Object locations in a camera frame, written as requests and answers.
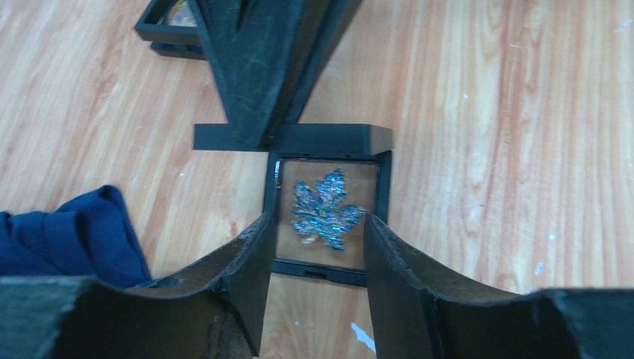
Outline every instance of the navy blue fabric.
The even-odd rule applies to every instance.
[[[95,275],[122,288],[151,280],[123,196],[111,185],[53,213],[0,212],[0,275]]]

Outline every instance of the white speck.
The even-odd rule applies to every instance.
[[[535,275],[540,275],[543,270],[544,270],[544,263],[543,262],[537,263],[537,266],[535,267]]]
[[[615,32],[623,31],[626,28],[629,28],[629,26],[632,25],[633,22],[634,22],[634,19],[630,17],[629,19],[625,20],[625,22],[622,23],[621,26],[617,27],[615,29]]]
[[[357,325],[357,323],[350,324],[350,327],[357,335],[357,340],[366,344],[368,348],[370,348],[370,350],[376,353],[375,341],[371,337],[369,337],[363,329],[359,328],[359,325]]]

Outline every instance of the table top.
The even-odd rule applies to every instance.
[[[262,208],[265,153],[191,150],[222,123],[209,65],[132,30],[148,0],[0,9],[0,206],[121,188],[155,276]],[[525,293],[632,286],[634,3],[366,0],[303,123],[394,130],[390,226],[443,264]],[[274,275],[261,358],[373,358],[364,289]]]

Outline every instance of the folded cloth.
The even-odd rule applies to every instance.
[[[53,213],[0,212],[0,275],[95,275],[122,288],[151,279],[123,196],[111,185]]]

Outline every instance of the blue glitter leaf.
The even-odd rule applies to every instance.
[[[340,207],[348,194],[341,168],[315,182],[315,191],[303,181],[295,183],[295,205],[293,214],[303,221],[293,222],[295,232],[310,236],[317,232],[328,241],[330,248],[343,251],[342,236],[361,222],[365,211],[350,204]]]

